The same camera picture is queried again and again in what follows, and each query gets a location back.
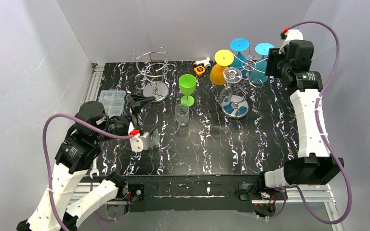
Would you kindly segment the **orange plastic wine glass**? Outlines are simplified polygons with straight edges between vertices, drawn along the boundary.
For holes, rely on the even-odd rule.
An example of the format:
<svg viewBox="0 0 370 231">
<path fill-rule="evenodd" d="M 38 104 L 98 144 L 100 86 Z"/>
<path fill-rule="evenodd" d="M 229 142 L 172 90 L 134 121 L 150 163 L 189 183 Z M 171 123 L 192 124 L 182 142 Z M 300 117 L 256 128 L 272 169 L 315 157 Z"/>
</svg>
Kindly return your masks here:
<svg viewBox="0 0 370 231">
<path fill-rule="evenodd" d="M 222 49 L 216 52 L 214 61 L 216 64 L 211 69 L 210 81 L 215 85 L 224 85 L 226 80 L 223 72 L 233 63 L 234 55 L 230 50 Z"/>
</svg>

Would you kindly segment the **blue plastic wine glass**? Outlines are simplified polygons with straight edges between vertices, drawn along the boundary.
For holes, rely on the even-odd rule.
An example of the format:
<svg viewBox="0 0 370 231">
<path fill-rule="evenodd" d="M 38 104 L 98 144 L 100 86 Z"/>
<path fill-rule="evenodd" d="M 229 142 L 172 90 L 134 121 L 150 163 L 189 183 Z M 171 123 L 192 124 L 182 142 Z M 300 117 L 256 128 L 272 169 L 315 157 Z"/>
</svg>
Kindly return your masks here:
<svg viewBox="0 0 370 231">
<path fill-rule="evenodd" d="M 252 65 L 253 70 L 249 73 L 249 80 L 258 87 L 262 87 L 268 80 L 268 76 L 265 75 L 267 56 L 269 54 L 269 50 L 273 47 L 274 46 L 270 43 L 259 43 L 255 47 L 255 51 L 261 57 Z"/>
<path fill-rule="evenodd" d="M 246 60 L 246 57 L 242 54 L 243 51 L 247 50 L 250 47 L 250 43 L 245 38 L 235 38 L 230 42 L 230 48 L 235 52 L 234 60 L 230 67 L 237 68 L 241 71 L 244 70 L 242 67 L 243 61 Z"/>
</svg>

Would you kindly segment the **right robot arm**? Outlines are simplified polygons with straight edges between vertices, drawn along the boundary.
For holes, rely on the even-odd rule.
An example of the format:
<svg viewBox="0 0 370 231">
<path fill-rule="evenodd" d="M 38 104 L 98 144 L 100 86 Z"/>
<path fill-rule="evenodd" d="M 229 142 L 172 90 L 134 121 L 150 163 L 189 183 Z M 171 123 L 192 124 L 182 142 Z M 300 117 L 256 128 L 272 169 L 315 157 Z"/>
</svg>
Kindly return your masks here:
<svg viewBox="0 0 370 231">
<path fill-rule="evenodd" d="M 335 159 L 324 140 L 321 99 L 321 75 L 310 71 L 314 53 L 313 43 L 291 40 L 282 48 L 271 48 L 265 75 L 283 79 L 289 92 L 299 136 L 298 157 L 284 166 L 260 174 L 261 186 L 266 189 L 293 185 L 325 185 L 337 174 L 344 160 Z"/>
</svg>

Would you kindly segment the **green plastic wine glass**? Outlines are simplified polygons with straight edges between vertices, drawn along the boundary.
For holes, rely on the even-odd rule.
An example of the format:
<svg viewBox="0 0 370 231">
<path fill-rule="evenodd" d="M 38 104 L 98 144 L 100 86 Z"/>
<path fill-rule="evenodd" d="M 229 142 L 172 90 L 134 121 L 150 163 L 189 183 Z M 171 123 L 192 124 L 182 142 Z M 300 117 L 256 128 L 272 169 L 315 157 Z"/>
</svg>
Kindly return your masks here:
<svg viewBox="0 0 370 231">
<path fill-rule="evenodd" d="M 196 90 L 196 78 L 191 74 L 184 74 L 179 77 L 178 83 L 180 87 L 180 92 L 183 94 L 182 98 L 180 99 L 181 103 L 186 104 L 188 107 L 191 107 L 195 102 L 192 94 Z"/>
</svg>

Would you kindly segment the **tall clear champagne flute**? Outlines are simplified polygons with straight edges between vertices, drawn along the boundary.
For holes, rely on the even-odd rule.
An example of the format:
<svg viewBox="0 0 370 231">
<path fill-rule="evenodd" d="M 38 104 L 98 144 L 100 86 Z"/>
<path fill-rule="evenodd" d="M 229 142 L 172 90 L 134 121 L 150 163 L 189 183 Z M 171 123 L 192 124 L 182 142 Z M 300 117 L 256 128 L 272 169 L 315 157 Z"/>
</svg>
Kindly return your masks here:
<svg viewBox="0 0 370 231">
<path fill-rule="evenodd" d="M 219 94 L 219 102 L 224 103 L 225 99 L 231 99 L 234 88 L 242 80 L 242 72 L 235 67 L 227 67 L 223 71 L 223 78 L 225 80 L 224 88 Z"/>
</svg>

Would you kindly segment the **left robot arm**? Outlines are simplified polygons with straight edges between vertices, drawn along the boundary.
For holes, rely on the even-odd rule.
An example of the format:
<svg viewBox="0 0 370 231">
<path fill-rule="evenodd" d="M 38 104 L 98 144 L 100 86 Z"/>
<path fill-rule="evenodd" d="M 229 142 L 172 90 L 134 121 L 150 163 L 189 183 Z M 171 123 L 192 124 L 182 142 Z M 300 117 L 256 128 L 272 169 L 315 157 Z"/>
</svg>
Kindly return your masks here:
<svg viewBox="0 0 370 231">
<path fill-rule="evenodd" d="M 117 199 L 130 205 L 133 193 L 127 180 L 111 173 L 85 196 L 72 203 L 78 184 L 101 153 L 100 143 L 107 140 L 128 140 L 133 152 L 151 146 L 156 124 L 140 126 L 138 114 L 155 100 L 153 96 L 128 95 L 122 115 L 110 117 L 101 102 L 83 103 L 74 115 L 54 114 L 74 121 L 68 129 L 51 165 L 46 160 L 48 186 L 34 213 L 18 223 L 19 231 L 76 231 L 82 222 L 108 201 Z"/>
</svg>

